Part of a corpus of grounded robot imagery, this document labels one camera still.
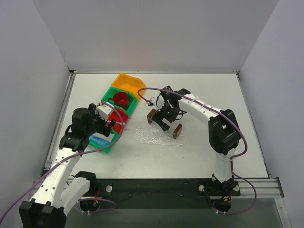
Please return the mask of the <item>clear glass tray wooden handles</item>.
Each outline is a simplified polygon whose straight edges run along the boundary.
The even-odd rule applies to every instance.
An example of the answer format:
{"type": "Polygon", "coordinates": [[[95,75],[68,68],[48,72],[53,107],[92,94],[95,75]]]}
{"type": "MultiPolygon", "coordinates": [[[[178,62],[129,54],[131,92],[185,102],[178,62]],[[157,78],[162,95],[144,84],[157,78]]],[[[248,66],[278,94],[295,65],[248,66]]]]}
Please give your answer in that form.
{"type": "Polygon", "coordinates": [[[173,124],[168,130],[164,131],[152,117],[156,113],[152,109],[147,114],[147,124],[139,125],[135,131],[135,139],[142,144],[182,146],[187,141],[187,133],[182,124],[173,124]]]}

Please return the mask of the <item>red cup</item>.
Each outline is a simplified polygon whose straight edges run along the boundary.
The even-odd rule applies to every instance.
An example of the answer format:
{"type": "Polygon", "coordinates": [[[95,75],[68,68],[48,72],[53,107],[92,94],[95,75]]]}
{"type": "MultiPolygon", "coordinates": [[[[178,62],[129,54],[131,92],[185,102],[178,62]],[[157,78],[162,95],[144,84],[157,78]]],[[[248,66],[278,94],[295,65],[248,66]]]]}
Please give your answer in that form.
{"type": "Polygon", "coordinates": [[[107,101],[113,101],[114,105],[117,105],[124,109],[128,109],[129,107],[129,96],[126,92],[117,92],[107,101]]]}

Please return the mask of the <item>white toothbrush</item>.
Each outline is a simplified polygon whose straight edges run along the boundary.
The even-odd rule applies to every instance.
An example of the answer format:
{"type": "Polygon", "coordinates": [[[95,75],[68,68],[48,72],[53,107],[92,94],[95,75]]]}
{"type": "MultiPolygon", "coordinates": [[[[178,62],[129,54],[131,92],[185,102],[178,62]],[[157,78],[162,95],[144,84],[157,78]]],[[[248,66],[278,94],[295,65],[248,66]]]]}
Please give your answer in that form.
{"type": "Polygon", "coordinates": [[[115,125],[120,125],[120,126],[125,127],[126,123],[125,122],[116,122],[115,125]]]}

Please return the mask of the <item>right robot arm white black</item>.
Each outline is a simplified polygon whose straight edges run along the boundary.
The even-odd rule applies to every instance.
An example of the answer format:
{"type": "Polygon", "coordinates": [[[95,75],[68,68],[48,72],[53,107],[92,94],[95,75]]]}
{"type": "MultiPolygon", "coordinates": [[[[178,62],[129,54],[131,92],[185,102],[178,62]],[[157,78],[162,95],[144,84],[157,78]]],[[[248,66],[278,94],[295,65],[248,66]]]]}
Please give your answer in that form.
{"type": "Polygon", "coordinates": [[[227,186],[233,180],[230,157],[234,155],[238,146],[240,135],[235,127],[238,126],[236,117],[232,110],[215,109],[209,110],[210,105],[204,104],[190,91],[181,89],[173,90],[170,86],[163,88],[157,97],[152,97],[148,103],[154,106],[156,111],[150,118],[150,122],[157,123],[163,131],[169,130],[170,126],[163,120],[172,123],[178,119],[179,115],[191,114],[208,126],[209,143],[216,152],[215,171],[213,180],[219,184],[227,186]]]}

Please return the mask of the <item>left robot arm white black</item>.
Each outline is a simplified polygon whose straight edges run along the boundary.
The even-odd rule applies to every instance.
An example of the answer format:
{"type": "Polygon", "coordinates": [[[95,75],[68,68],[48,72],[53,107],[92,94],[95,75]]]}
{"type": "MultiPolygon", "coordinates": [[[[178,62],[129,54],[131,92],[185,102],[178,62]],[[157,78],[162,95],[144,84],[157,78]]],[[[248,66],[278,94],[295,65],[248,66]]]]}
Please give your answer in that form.
{"type": "Polygon", "coordinates": [[[23,201],[19,207],[23,227],[63,228],[68,213],[77,201],[84,194],[90,196],[96,193],[97,183],[93,173],[76,175],[69,187],[65,185],[74,166],[84,155],[90,136],[94,133],[106,137],[110,135],[116,120],[108,119],[114,111],[109,102],[90,104],[88,108],[73,111],[72,123],[60,140],[50,170],[42,176],[42,184],[32,198],[23,201]]]}

